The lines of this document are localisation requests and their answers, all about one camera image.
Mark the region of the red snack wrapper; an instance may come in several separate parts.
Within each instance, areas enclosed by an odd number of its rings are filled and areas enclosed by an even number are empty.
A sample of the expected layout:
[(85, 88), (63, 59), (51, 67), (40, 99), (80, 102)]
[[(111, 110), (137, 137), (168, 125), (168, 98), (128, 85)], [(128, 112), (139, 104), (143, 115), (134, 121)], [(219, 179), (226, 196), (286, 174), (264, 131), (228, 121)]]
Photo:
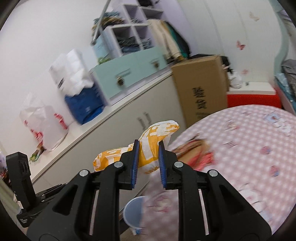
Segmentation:
[(214, 165), (214, 153), (211, 146), (203, 139), (189, 140), (173, 150), (178, 161), (183, 162), (196, 171)]

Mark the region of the yellow white plastic bag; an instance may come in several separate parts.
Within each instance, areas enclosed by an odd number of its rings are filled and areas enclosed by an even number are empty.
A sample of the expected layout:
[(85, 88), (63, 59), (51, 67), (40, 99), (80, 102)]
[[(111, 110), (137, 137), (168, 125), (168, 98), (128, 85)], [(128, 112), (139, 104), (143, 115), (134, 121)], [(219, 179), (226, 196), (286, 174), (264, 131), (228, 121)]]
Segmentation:
[[(174, 120), (161, 121), (151, 125), (139, 137), (139, 171), (150, 174), (159, 168), (159, 142), (168, 145), (171, 136), (179, 129), (179, 124)], [(127, 147), (116, 148), (101, 152), (93, 161), (95, 171), (102, 171), (108, 165), (120, 160), (123, 153), (131, 151), (133, 144)]]

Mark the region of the light blue trash bin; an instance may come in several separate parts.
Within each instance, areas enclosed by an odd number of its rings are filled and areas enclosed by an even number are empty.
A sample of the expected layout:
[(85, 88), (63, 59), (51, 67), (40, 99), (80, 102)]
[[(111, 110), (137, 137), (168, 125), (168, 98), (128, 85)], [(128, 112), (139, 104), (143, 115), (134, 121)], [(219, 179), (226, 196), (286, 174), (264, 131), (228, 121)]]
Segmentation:
[(141, 229), (142, 205), (145, 196), (138, 196), (130, 200), (123, 209), (123, 219), (125, 223), (134, 229)]

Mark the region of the black handheld device left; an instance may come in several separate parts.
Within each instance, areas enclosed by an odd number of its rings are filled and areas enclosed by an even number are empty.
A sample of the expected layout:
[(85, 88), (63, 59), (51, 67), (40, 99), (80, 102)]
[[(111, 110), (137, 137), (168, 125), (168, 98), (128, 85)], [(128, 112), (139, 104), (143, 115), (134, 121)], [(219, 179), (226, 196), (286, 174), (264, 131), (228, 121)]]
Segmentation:
[(27, 155), (21, 152), (10, 154), (6, 156), (6, 164), (12, 191), (21, 204), (21, 211), (16, 217), (21, 226), (27, 228), (65, 187), (65, 184), (58, 184), (36, 193), (30, 178)]

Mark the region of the pink checkered bed blanket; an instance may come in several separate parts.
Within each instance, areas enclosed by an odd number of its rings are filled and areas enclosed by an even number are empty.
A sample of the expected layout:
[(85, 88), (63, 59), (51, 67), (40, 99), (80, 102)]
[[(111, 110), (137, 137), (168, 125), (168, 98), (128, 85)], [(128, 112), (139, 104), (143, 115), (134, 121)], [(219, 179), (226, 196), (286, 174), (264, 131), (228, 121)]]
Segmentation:
[(169, 145), (194, 137), (210, 146), (210, 162), (270, 225), (274, 240), (295, 240), (295, 116), (265, 105), (227, 108), (202, 119)]

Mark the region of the white low cabinet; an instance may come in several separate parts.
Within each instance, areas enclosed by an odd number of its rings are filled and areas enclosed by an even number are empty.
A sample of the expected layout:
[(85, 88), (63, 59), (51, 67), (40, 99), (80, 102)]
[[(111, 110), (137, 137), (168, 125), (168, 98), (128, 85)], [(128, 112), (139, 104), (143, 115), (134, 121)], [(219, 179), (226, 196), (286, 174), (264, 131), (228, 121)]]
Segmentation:
[(106, 107), (92, 121), (82, 126), (72, 123), (64, 141), (30, 165), (34, 191), (67, 183), (83, 169), (93, 172), (93, 161), (99, 153), (126, 147), (150, 125), (168, 120), (180, 126), (171, 136), (173, 142), (186, 124), (171, 71)]

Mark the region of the white red plastic bag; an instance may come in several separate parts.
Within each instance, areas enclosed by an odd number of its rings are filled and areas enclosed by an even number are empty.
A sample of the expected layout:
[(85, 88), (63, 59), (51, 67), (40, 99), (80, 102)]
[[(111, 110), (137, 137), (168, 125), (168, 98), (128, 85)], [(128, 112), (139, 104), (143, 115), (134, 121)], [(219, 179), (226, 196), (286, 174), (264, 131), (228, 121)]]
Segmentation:
[(57, 148), (68, 134), (69, 128), (63, 116), (31, 93), (23, 102), (20, 119), (47, 151)]

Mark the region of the blue shopping bag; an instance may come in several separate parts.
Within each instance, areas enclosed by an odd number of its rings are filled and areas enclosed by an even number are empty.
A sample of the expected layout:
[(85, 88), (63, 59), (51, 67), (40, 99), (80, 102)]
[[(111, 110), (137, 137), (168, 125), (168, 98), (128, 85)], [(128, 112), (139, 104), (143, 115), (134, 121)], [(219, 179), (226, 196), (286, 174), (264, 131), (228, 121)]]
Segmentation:
[(84, 88), (78, 95), (65, 96), (65, 102), (74, 119), (81, 125), (93, 120), (105, 107), (98, 87)]

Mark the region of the red storage box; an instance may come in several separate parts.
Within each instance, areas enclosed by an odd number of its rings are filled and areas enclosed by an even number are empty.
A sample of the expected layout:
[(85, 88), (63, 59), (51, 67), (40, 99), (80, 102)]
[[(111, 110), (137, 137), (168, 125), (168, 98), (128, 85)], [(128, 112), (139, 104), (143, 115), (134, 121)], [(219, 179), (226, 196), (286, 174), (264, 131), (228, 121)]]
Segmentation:
[(266, 94), (228, 94), (227, 106), (233, 108), (241, 105), (266, 105), (276, 108), (282, 108), (280, 97), (277, 93), (274, 95)]

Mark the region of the tall brown cardboard box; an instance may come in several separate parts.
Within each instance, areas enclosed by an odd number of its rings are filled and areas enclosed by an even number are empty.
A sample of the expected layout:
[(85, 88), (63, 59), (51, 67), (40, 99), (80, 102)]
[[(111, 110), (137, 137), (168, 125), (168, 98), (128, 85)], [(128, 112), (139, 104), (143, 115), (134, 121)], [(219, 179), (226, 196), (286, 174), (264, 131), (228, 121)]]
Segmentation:
[(218, 55), (171, 67), (187, 127), (227, 108), (227, 74)]

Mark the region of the white paper bag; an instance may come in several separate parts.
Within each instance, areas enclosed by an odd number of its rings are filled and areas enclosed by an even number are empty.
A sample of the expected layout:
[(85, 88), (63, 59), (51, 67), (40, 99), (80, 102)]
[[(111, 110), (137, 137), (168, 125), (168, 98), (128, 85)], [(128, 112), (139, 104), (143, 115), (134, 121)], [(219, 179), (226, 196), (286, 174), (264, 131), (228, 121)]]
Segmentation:
[(94, 85), (82, 55), (76, 49), (61, 54), (50, 66), (49, 73), (56, 87), (66, 96), (79, 95), (83, 89)]

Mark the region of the teal bed sheet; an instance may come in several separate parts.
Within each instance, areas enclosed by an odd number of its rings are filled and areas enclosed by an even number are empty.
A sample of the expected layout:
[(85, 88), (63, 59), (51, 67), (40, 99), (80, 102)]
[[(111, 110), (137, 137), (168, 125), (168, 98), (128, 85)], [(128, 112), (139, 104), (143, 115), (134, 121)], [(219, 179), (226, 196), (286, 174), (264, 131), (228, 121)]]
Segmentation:
[(289, 103), (292, 105), (293, 110), (295, 111), (295, 92), (291, 85), (288, 83), (284, 73), (276, 73), (275, 75), (276, 82), (278, 87), (283, 92), (283, 95), (289, 100)]

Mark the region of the mint drawer shelf unit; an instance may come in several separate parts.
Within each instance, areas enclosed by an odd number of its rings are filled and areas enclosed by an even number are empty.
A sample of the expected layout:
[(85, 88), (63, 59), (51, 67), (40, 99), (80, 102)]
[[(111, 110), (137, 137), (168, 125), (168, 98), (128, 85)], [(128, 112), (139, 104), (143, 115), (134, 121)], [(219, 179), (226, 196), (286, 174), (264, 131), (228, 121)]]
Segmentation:
[(163, 11), (139, 1), (107, 1), (94, 22), (92, 47), (97, 65), (90, 71), (108, 105), (168, 72), (163, 51), (148, 24)]

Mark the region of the grey folded quilt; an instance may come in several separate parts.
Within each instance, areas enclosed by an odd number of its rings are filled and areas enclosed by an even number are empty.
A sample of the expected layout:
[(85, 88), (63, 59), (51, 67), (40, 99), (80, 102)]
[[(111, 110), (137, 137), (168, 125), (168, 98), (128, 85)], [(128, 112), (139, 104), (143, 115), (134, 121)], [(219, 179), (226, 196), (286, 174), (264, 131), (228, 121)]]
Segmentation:
[(295, 91), (295, 60), (285, 60), (281, 65), (290, 87)]

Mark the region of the hanging clothes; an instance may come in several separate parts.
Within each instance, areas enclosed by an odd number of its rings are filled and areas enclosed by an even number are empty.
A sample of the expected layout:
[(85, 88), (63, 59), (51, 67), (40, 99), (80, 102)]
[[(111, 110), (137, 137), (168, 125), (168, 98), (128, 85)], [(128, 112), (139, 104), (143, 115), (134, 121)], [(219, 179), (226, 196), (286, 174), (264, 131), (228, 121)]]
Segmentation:
[(165, 21), (159, 19), (148, 19), (149, 30), (158, 47), (160, 47), (167, 61), (182, 61), (188, 59), (190, 53), (182, 43), (178, 43), (177, 34)]

